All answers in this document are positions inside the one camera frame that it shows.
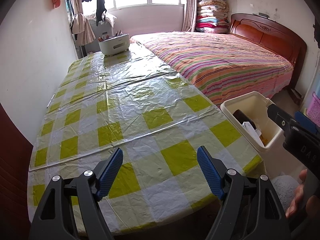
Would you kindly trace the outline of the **person's right hand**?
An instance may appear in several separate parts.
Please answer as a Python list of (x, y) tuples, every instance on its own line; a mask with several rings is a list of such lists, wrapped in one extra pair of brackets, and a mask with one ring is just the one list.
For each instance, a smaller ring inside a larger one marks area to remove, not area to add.
[[(292, 202), (290, 203), (290, 206), (288, 207), (285, 215), (287, 218), (293, 216), (298, 207), (300, 206), (300, 202), (303, 200), (304, 197), (304, 183), (307, 178), (307, 169), (304, 169), (300, 172), (299, 178), (302, 180), (302, 184), (299, 184), (297, 188), (295, 189), (295, 196)], [(320, 202), (319, 198), (317, 196), (311, 196), (308, 199), (308, 202), (306, 204), (306, 213), (310, 218), (314, 218), (319, 220), (319, 208), (320, 208)]]

